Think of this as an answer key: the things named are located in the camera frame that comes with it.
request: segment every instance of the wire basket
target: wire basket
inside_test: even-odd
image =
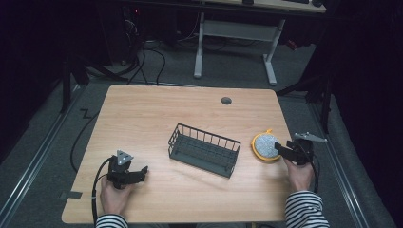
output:
[[[169,158],[230,178],[240,142],[178,123],[169,139]]]

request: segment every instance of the finger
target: finger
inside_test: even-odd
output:
[[[102,188],[106,188],[106,186],[107,186],[107,179],[106,179],[106,177],[101,178],[101,186],[102,186]]]
[[[294,164],[291,161],[289,161],[288,159],[284,159],[284,162],[287,165],[287,167],[290,167],[290,168],[294,167]]]
[[[128,184],[126,187],[125,187],[125,191],[126,192],[131,192],[131,190],[133,190],[134,189],[134,183],[132,183],[132,184]]]

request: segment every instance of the hand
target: hand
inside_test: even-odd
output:
[[[126,185],[124,189],[116,189],[106,177],[101,179],[101,203],[105,214],[120,215],[127,204],[128,196],[134,184]]]
[[[310,163],[296,165],[284,159],[288,168],[288,179],[293,192],[307,191],[314,177],[314,169]]]

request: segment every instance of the striped sleeve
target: striped sleeve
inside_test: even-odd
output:
[[[125,218],[118,215],[103,215],[97,218],[96,228],[128,228]]]
[[[330,227],[322,214],[322,198],[309,191],[291,194],[285,204],[287,228]]]

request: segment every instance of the dark background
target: dark background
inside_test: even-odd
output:
[[[355,18],[354,22],[326,24],[290,19],[280,43],[292,40],[298,46],[317,45],[301,81],[317,75],[331,79],[355,150],[396,225],[401,227],[403,4],[398,0],[379,3],[359,0],[329,1],[325,6],[328,15],[347,15]],[[145,17],[147,32],[172,46],[178,38],[177,29],[187,34],[193,27],[193,24],[178,22],[193,22],[196,17],[195,12],[175,10],[147,9],[144,12],[160,15]],[[112,35],[124,29],[124,25],[119,24],[121,15],[118,14],[119,8],[105,11],[89,3],[78,8],[68,3],[2,1],[1,162],[60,81],[62,63],[68,53],[78,53],[100,65],[111,65],[127,56],[124,39]],[[320,84],[303,89],[313,90],[318,86]]]

